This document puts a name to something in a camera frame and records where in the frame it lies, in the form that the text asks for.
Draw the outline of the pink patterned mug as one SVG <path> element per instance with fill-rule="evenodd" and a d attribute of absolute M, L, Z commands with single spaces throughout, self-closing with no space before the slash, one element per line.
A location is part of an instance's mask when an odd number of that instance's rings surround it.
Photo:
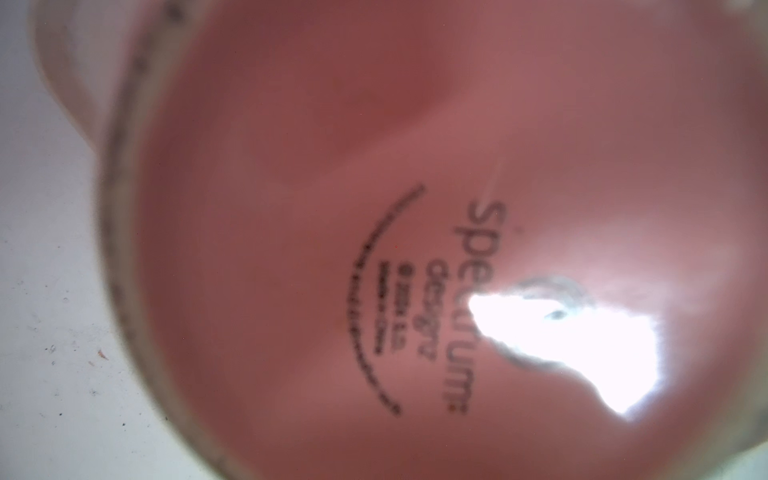
<path fill-rule="evenodd" d="M 767 439 L 763 1 L 37 1 L 115 319 L 227 479 Z"/>

